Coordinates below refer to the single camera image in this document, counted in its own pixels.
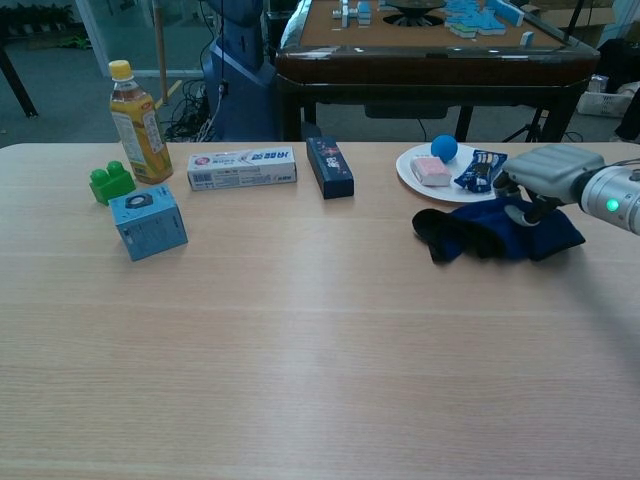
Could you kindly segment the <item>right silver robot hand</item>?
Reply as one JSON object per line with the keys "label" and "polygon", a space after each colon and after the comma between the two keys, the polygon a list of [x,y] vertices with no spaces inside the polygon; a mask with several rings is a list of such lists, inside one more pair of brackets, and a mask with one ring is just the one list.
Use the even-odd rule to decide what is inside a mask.
{"label": "right silver robot hand", "polygon": [[521,197],[524,189],[532,202],[522,207],[504,207],[506,215],[523,227],[538,225],[558,207],[577,203],[574,183],[602,169],[602,155],[569,144],[549,144],[507,159],[493,181],[497,197]]}

